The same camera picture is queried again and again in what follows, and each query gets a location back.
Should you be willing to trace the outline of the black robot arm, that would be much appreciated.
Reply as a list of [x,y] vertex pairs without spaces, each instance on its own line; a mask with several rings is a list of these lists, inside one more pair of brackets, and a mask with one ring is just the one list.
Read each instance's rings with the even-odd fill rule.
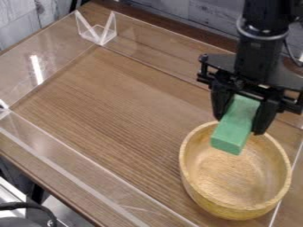
[[266,133],[278,114],[303,113],[303,76],[282,60],[290,25],[303,19],[303,0],[246,0],[237,20],[234,55],[203,54],[197,81],[209,85],[214,116],[222,119],[234,96],[261,102],[251,131]]

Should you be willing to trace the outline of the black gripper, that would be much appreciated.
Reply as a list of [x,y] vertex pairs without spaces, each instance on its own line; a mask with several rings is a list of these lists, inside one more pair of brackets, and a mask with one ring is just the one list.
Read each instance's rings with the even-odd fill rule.
[[287,69],[282,49],[294,58],[287,34],[241,35],[235,54],[202,54],[197,81],[209,85],[214,117],[222,120],[235,95],[261,102],[253,123],[255,135],[263,135],[285,111],[303,112],[303,76]]

